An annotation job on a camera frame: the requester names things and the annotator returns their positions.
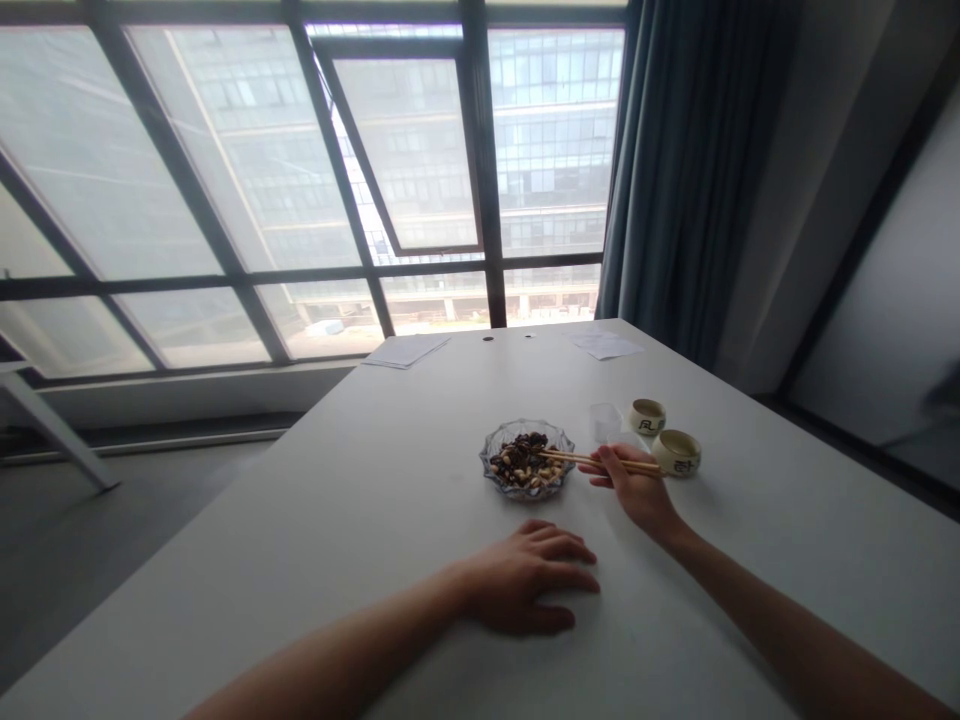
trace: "curtain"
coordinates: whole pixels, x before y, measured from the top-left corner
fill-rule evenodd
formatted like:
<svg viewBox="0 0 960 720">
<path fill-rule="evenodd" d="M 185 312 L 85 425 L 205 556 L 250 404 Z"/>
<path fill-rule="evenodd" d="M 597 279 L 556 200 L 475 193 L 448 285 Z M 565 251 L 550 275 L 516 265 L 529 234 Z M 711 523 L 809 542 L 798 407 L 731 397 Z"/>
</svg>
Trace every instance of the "curtain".
<svg viewBox="0 0 960 720">
<path fill-rule="evenodd" d="M 598 318 L 716 357 L 799 0 L 643 0 Z"/>
</svg>

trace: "glass bowl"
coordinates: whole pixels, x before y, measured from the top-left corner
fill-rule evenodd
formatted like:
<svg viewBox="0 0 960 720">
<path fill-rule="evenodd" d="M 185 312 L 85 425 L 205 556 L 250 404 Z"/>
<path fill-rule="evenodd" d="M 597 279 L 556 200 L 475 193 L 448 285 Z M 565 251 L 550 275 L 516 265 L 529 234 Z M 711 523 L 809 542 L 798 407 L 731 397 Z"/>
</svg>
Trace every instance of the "glass bowl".
<svg viewBox="0 0 960 720">
<path fill-rule="evenodd" d="M 540 500 L 546 500 L 551 495 L 556 495 L 558 492 L 560 492 L 561 488 L 563 488 L 563 483 L 566 482 L 567 474 L 573 469 L 574 466 L 574 463 L 572 462 L 564 463 L 563 469 L 560 472 L 560 477 L 557 478 L 556 482 L 547 486 L 540 486 L 538 488 L 518 488 L 504 483 L 499 477 L 497 477 L 496 473 L 490 469 L 490 458 L 496 457 L 500 454 L 500 448 L 503 443 L 513 442 L 517 435 L 532 432 L 538 432 L 546 435 L 547 446 L 556 445 L 558 450 L 562 450 L 563 452 L 573 452 L 573 443 L 560 428 L 551 425 L 545 420 L 527 420 L 525 418 L 521 418 L 520 420 L 504 423 L 492 433 L 487 435 L 487 439 L 483 444 L 483 451 L 480 453 L 480 460 L 483 462 L 484 477 L 492 480 L 494 486 L 502 495 L 505 495 L 511 500 L 516 500 L 518 502 L 539 502 Z"/>
</svg>

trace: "white paper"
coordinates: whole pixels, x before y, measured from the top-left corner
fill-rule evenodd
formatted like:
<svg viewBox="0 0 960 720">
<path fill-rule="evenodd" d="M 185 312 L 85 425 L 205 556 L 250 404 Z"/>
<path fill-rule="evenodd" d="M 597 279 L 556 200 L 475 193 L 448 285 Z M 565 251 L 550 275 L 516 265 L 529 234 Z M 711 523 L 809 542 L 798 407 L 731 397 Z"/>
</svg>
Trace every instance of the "white paper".
<svg viewBox="0 0 960 720">
<path fill-rule="evenodd" d="M 643 348 L 635 342 L 622 338 L 609 330 L 574 330 L 566 333 L 574 345 L 586 350 L 597 360 L 607 360 L 621 355 L 633 355 L 643 352 Z"/>
<path fill-rule="evenodd" d="M 387 338 L 383 345 L 361 360 L 360 364 L 406 370 L 434 350 L 443 347 L 448 340 L 449 335 L 405 335 Z"/>
</svg>

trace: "wooden chopsticks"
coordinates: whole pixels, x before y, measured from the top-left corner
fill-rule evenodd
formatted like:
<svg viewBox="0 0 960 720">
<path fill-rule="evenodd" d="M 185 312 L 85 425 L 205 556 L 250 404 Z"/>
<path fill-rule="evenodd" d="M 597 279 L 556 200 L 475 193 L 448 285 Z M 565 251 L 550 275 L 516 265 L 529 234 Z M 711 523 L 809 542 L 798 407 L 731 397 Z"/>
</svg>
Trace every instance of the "wooden chopsticks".
<svg viewBox="0 0 960 720">
<path fill-rule="evenodd" d="M 564 460 L 566 462 L 581 463 L 591 465 L 595 468 L 603 469 L 604 465 L 599 460 L 594 460 L 589 455 L 577 455 L 576 453 L 566 453 L 560 450 L 541 450 L 540 455 L 552 458 L 554 460 Z M 656 463 L 642 463 L 634 460 L 621 460 L 623 466 L 634 475 L 650 475 L 652 477 L 661 477 L 663 470 Z"/>
</svg>

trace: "windowsill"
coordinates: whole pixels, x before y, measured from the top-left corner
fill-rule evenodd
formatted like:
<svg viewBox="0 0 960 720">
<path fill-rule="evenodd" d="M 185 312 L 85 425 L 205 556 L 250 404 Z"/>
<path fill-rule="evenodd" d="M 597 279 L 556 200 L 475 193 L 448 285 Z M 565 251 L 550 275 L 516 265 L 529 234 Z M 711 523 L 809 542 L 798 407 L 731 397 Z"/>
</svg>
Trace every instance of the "windowsill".
<svg viewBox="0 0 960 720">
<path fill-rule="evenodd" d="M 198 380 L 214 380 L 219 378 L 235 378 L 243 376 L 263 376 L 263 375 L 284 375 L 288 373 L 317 372 L 322 370 L 340 370 L 344 368 L 355 368 L 360 364 L 363 358 L 349 358 L 345 360 L 308 360 L 297 362 L 283 367 L 264 367 L 255 369 L 239 370 L 218 370 L 215 372 L 204 372 L 203 368 L 197 368 L 196 373 L 184 375 L 157 375 L 154 377 L 123 378 L 117 377 L 116 380 L 107 380 L 102 382 L 85 382 L 83 378 L 77 378 L 76 383 L 66 385 L 56 385 L 45 388 L 38 388 L 37 392 L 41 395 L 51 395 L 60 392 L 71 392 L 79 389 L 93 390 L 96 388 L 115 388 L 133 385 L 157 385 L 163 383 L 183 383 L 196 382 Z"/>
</svg>

